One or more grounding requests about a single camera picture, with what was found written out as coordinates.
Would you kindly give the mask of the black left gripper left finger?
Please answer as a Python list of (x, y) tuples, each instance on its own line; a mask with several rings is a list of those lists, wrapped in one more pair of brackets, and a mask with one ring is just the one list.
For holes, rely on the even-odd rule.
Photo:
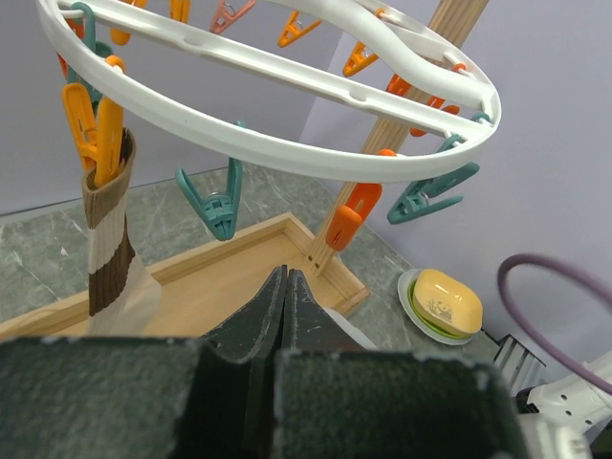
[(199, 338), (1, 343), (5, 458), (264, 458), (288, 270)]

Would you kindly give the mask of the cream brown ribbed sock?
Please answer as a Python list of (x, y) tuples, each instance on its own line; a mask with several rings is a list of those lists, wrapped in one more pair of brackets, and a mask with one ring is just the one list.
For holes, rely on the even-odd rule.
[(132, 132), (121, 140), (123, 170), (103, 186), (95, 171), (81, 185), (89, 230), (88, 321), (90, 336), (136, 336), (144, 332), (162, 302), (162, 287), (134, 250), (126, 215), (127, 190), (136, 158)]

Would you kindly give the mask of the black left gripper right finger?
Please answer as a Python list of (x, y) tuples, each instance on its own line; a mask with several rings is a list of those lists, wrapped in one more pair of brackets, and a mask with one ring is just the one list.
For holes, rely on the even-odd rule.
[(358, 346), (288, 276), (274, 363), (278, 458), (525, 458), (498, 371), (460, 353)]

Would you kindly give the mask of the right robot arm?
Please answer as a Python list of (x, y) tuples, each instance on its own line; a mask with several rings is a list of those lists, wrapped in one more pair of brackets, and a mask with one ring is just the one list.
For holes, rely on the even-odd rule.
[(514, 337), (498, 342), (493, 359), (519, 412), (532, 458), (609, 458), (611, 396), (574, 374), (542, 379), (544, 363)]

